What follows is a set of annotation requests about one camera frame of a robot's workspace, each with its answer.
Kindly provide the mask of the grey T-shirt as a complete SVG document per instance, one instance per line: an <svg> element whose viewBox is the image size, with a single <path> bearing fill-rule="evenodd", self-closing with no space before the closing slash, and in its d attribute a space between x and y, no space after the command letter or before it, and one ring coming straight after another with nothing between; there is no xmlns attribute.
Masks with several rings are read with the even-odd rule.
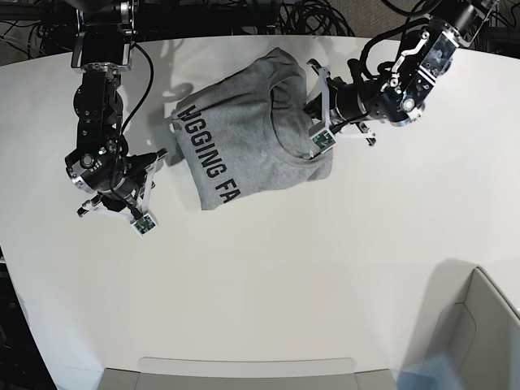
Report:
<svg viewBox="0 0 520 390"><path fill-rule="evenodd" d="M306 97L304 70L276 47L176 105L173 132L203 210L330 175L333 155L310 139Z"/></svg>

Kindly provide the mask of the grey bin right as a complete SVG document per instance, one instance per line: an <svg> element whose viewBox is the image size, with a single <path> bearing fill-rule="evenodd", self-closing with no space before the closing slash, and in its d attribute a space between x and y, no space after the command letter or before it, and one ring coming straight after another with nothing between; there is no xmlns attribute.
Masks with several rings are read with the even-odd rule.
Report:
<svg viewBox="0 0 520 390"><path fill-rule="evenodd" d="M519 310L484 269L441 313L431 354L439 389L519 388Z"/></svg>

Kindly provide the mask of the grey tray bottom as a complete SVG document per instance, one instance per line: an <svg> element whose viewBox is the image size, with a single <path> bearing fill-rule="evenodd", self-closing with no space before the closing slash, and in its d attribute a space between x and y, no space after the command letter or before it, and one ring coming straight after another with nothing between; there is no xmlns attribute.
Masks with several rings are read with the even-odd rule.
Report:
<svg viewBox="0 0 520 390"><path fill-rule="evenodd" d="M231 362L143 357L137 370L106 368L99 389L395 389L388 369L357 372L349 357Z"/></svg>

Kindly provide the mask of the blue translucent object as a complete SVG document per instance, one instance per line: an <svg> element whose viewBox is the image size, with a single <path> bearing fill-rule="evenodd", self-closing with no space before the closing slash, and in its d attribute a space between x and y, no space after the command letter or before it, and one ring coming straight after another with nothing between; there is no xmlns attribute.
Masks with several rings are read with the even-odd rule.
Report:
<svg viewBox="0 0 520 390"><path fill-rule="evenodd" d="M451 389L453 386L453 368L447 356L442 353L395 371L393 376L399 390L440 390Z"/></svg>

